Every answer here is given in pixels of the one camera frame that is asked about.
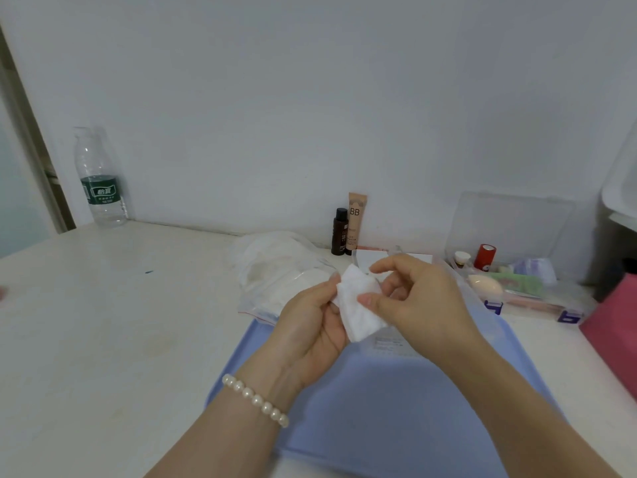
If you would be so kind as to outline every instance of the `plastic bag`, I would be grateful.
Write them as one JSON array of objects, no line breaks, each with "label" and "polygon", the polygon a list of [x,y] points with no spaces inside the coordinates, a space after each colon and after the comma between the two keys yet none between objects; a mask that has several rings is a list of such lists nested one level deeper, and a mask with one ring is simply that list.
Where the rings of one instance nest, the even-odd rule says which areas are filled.
[{"label": "plastic bag", "polygon": [[242,236],[230,248],[228,260],[241,287],[237,311],[271,325],[298,292],[336,272],[314,245],[291,231]]}]

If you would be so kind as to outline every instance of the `pink box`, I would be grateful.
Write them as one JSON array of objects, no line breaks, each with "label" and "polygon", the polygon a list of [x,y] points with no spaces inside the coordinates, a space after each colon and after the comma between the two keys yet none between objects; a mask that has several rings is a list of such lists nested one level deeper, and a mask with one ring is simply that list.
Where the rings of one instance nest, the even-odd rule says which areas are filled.
[{"label": "pink box", "polygon": [[637,275],[626,273],[580,329],[637,399]]}]

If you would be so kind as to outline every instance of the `bottle cap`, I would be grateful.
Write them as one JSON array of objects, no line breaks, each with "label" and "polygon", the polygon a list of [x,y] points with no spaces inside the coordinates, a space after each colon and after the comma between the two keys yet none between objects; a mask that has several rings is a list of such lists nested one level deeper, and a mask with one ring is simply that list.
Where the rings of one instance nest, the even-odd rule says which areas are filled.
[{"label": "bottle cap", "polygon": [[336,219],[339,221],[347,221],[347,208],[336,208]]}]

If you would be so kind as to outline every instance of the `red container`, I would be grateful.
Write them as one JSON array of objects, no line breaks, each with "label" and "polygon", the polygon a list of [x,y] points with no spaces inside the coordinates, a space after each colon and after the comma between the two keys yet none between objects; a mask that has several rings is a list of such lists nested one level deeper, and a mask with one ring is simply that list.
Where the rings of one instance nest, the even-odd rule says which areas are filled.
[{"label": "red container", "polygon": [[491,245],[485,245],[484,243],[480,245],[480,249],[478,250],[478,254],[476,255],[476,259],[473,262],[473,266],[478,270],[482,270],[483,272],[488,272],[491,264],[493,263],[493,258],[496,256],[496,248]]},{"label": "red container", "polygon": [[626,273],[580,329],[637,399],[637,275]]}]

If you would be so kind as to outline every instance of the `blue tray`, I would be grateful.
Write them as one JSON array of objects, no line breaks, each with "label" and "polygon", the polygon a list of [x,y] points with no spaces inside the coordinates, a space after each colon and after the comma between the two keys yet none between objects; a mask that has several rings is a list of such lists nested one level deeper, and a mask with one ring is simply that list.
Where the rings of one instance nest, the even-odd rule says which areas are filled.
[{"label": "blue tray", "polygon": [[[469,311],[494,348],[559,409],[509,325],[479,302]],[[272,329],[252,322],[222,375],[239,369]],[[206,406],[221,388],[219,378]],[[374,356],[349,345],[289,417],[275,446],[282,456],[373,478],[507,476],[473,409],[424,358]]]}]

